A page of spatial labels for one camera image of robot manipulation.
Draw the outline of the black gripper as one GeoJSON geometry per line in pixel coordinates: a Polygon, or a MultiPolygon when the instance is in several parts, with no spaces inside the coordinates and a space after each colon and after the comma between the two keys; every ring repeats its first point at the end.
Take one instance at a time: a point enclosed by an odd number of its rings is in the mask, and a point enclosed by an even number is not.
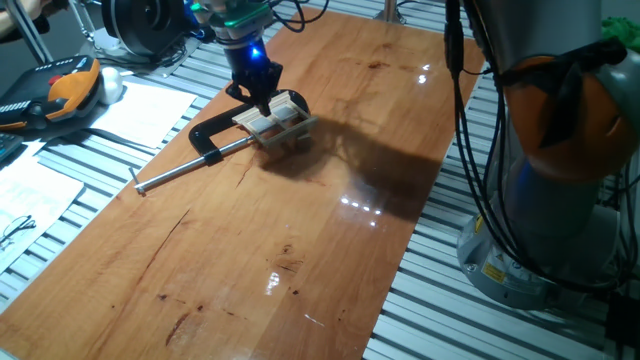
{"type": "Polygon", "coordinates": [[[269,59],[261,38],[239,47],[225,48],[232,73],[227,95],[255,107],[261,115],[271,114],[270,101],[277,91],[283,66],[269,59]]]}

